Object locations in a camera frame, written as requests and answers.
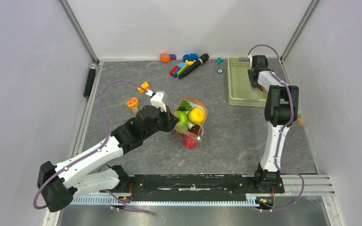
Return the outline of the green leaf vegetable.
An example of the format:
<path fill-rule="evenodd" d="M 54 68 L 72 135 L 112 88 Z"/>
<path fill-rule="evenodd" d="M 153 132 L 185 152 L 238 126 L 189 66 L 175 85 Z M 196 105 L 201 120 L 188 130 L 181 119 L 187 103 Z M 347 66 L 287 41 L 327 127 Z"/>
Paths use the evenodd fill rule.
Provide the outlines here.
<path fill-rule="evenodd" d="M 187 100 L 182 100 L 179 107 L 177 108 L 178 111 L 187 112 L 192 109 L 192 105 Z"/>

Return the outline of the light green fruit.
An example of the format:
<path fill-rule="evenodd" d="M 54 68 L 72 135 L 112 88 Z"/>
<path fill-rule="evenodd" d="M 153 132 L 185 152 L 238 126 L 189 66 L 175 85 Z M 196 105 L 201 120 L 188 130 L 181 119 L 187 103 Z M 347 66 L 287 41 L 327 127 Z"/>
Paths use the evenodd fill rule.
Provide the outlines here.
<path fill-rule="evenodd" d="M 189 127 L 188 127 L 187 124 L 184 124 L 184 123 L 182 123 L 182 122 L 178 122 L 178 123 L 175 125 L 174 129 L 175 129 L 177 132 L 179 132 L 179 133 L 181 133 L 181 134 L 184 134 L 185 132 L 188 132 Z"/>

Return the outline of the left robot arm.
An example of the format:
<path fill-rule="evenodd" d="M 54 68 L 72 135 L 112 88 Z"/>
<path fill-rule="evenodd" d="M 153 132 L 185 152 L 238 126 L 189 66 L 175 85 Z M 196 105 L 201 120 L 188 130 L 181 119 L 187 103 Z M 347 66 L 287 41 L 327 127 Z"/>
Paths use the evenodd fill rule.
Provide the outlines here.
<path fill-rule="evenodd" d="M 178 122 L 169 107 L 163 110 L 146 105 L 135 117 L 118 126 L 87 151 L 57 164 L 50 161 L 43 163 L 39 169 L 34 208 L 57 212 L 73 199 L 91 192 L 113 188 L 118 192 L 125 191 L 129 187 L 129 179 L 115 170 L 90 172 L 142 146 L 144 140 L 159 131 L 171 132 Z"/>

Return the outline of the yellow lemon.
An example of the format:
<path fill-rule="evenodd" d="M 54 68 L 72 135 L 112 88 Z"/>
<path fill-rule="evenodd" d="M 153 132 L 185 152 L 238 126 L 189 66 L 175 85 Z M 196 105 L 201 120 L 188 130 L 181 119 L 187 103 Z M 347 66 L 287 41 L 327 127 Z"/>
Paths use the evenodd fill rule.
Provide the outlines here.
<path fill-rule="evenodd" d="M 205 114 L 202 109 L 195 107 L 188 112 L 187 117 L 190 123 L 198 125 L 204 121 Z"/>

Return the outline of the clear zip bag orange zipper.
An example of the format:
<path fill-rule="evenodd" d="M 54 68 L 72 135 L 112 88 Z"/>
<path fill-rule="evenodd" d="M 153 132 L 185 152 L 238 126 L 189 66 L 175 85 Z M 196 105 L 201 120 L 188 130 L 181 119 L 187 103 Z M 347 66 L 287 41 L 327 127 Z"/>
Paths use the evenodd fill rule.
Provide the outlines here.
<path fill-rule="evenodd" d="M 172 139 L 185 149 L 194 149 L 202 141 L 204 124 L 208 118 L 208 108 L 200 100 L 182 96 L 174 108 L 173 115 L 179 122 L 172 132 Z"/>

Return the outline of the red apple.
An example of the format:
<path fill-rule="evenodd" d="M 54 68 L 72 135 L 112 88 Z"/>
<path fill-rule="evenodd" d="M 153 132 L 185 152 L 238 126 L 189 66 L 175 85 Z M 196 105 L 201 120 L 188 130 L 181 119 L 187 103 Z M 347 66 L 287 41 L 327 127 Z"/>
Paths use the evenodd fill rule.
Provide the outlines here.
<path fill-rule="evenodd" d="M 196 141 L 195 139 L 191 138 L 191 137 L 188 137 L 186 136 L 184 138 L 184 141 L 183 141 L 183 146 L 186 148 L 186 149 L 194 149 L 198 144 L 198 141 Z"/>

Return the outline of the green apple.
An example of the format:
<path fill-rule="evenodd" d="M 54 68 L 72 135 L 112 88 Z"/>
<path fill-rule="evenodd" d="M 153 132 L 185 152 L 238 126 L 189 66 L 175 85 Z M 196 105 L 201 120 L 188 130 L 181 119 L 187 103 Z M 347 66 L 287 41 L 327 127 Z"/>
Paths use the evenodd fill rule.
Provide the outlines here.
<path fill-rule="evenodd" d="M 179 119 L 178 125 L 187 125 L 188 124 L 188 117 L 184 111 L 175 111 L 174 116 Z"/>

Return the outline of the dark brown fruit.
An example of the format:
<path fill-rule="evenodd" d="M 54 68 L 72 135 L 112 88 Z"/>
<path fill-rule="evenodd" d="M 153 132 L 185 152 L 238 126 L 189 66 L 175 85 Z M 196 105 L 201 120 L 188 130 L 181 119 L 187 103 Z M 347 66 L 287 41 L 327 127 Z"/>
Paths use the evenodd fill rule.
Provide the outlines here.
<path fill-rule="evenodd" d="M 201 130 L 201 126 L 200 125 L 193 125 L 189 131 L 197 136 L 199 136 L 200 134 L 200 130 Z"/>

